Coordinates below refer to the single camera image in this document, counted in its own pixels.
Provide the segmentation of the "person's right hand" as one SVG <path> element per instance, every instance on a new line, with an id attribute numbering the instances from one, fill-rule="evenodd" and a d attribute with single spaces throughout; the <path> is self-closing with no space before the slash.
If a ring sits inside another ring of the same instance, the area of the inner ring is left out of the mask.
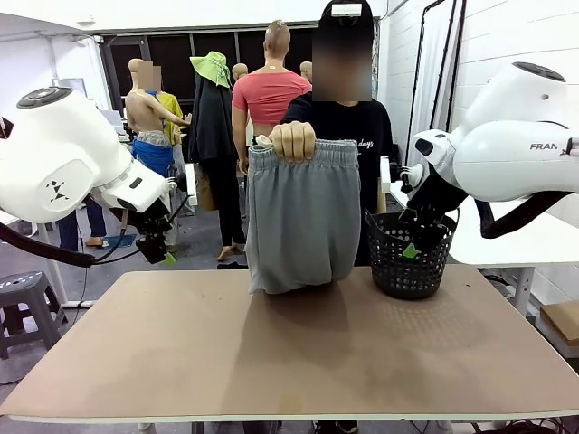
<path id="1" fill-rule="evenodd" d="M 315 153 L 316 135 L 308 122 L 292 121 L 275 126 L 268 139 L 278 156 L 289 161 L 301 163 Z"/>

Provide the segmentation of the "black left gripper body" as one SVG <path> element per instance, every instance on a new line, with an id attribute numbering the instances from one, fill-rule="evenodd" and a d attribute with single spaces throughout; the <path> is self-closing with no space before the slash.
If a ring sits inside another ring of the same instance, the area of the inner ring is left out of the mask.
<path id="1" fill-rule="evenodd" d="M 128 225 L 136 228 L 141 237 L 161 237 L 171 229 L 169 209 L 162 201 L 154 201 L 145 211 L 128 211 Z"/>

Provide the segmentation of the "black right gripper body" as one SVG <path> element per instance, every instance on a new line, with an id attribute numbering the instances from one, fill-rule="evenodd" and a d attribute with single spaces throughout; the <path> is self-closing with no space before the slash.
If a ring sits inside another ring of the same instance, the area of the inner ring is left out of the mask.
<path id="1" fill-rule="evenodd" d="M 415 213 L 418 222 L 437 222 L 446 212 L 456 210 L 467 194 L 431 172 L 408 198 L 406 208 Z"/>

